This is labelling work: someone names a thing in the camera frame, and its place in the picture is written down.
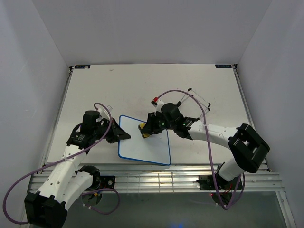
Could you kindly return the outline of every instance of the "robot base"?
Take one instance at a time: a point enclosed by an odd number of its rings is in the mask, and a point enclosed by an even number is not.
[[[237,181],[238,181],[238,177],[235,177],[234,179],[232,179],[231,181],[227,182],[225,180],[223,180],[220,176],[216,175],[217,178],[217,183],[218,183],[218,189],[219,190],[231,190],[233,191],[234,188],[236,187]],[[199,180],[196,181],[197,183],[199,183],[199,189],[200,190],[215,190],[214,188],[214,182],[213,182],[213,178],[212,175],[200,175],[199,176]],[[242,182],[240,182],[238,184],[237,189],[241,190],[243,188]],[[211,194],[212,199],[219,204],[219,198],[215,193]],[[229,201],[231,199],[232,194],[230,192],[224,192],[220,194],[222,201],[225,205],[229,204]]]
[[[115,176],[99,176],[96,179],[97,184],[94,187],[86,189],[87,191],[96,189],[115,189]],[[96,192],[94,194],[81,196],[81,199],[84,204],[95,206],[100,202],[102,196],[101,192]]]

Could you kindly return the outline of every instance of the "glass panel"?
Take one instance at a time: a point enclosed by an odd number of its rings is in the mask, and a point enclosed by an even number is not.
[[[115,194],[104,194],[96,206],[110,211]],[[275,192],[245,192],[229,211],[215,207],[207,193],[121,194],[121,205],[111,215],[100,215],[78,199],[64,228],[285,228]]]

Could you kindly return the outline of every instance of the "yellow object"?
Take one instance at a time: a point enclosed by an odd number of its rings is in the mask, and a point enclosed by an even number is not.
[[[145,123],[141,123],[141,124],[138,125],[138,127],[139,127],[140,129],[142,129],[145,125],[146,125]],[[142,136],[143,136],[144,138],[148,138],[150,135],[149,135],[149,134],[143,133]]]

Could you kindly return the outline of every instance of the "metal frame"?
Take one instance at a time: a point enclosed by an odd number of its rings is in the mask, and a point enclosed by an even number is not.
[[[237,81],[237,85],[241,94],[241,98],[246,110],[249,123],[254,127],[252,117],[248,105],[246,103],[243,89],[238,76],[238,71],[235,65],[233,71]],[[54,132],[56,130],[59,116],[63,107],[63,103],[67,94],[68,85],[73,73],[73,67],[70,68],[69,77],[66,83],[65,91],[62,97],[60,109],[52,135],[48,141],[48,147],[44,151],[44,156],[41,161],[41,166],[48,159],[49,148],[53,141]],[[171,165],[170,167],[161,167],[153,165],[95,165],[102,175],[116,176],[115,189],[120,193],[175,193],[175,192],[214,192],[210,190],[199,190],[199,185],[196,183],[199,175],[210,175],[211,168],[209,164],[205,165]],[[53,168],[46,169],[39,174],[31,177],[28,191],[35,192],[44,181],[47,179]],[[284,186],[280,179],[279,173],[271,172],[266,164],[262,164],[259,171],[255,174],[246,173],[246,192],[276,192],[282,214],[284,216],[288,228],[295,227],[295,221],[291,214]]]

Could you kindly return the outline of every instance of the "blue whiteboard frame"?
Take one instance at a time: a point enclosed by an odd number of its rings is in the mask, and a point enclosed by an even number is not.
[[[137,120],[137,121],[140,121],[140,122],[145,123],[145,121],[142,121],[142,120],[139,120],[139,119],[136,119],[136,118],[127,116],[127,115],[120,115],[120,116],[119,116],[119,121],[118,121],[118,125],[119,125],[119,126],[120,126],[120,121],[121,121],[121,117],[122,117],[122,116],[128,117],[128,118],[130,118],[130,119],[134,119],[134,120]],[[145,160],[140,160],[140,159],[134,159],[134,158],[123,157],[123,156],[121,156],[121,155],[119,154],[119,150],[120,150],[120,141],[118,141],[118,151],[117,151],[118,157],[120,157],[120,158],[122,158],[122,159],[129,159],[129,160],[133,160],[133,161],[138,161],[138,162],[147,162],[147,163],[156,164],[156,165],[170,166],[170,165],[171,165],[171,151],[170,151],[168,130],[166,130],[166,132],[167,132],[168,148],[169,148],[169,159],[170,159],[170,163],[169,163],[169,164],[163,164],[163,163],[158,163],[158,162],[152,162],[152,161],[145,161]]]

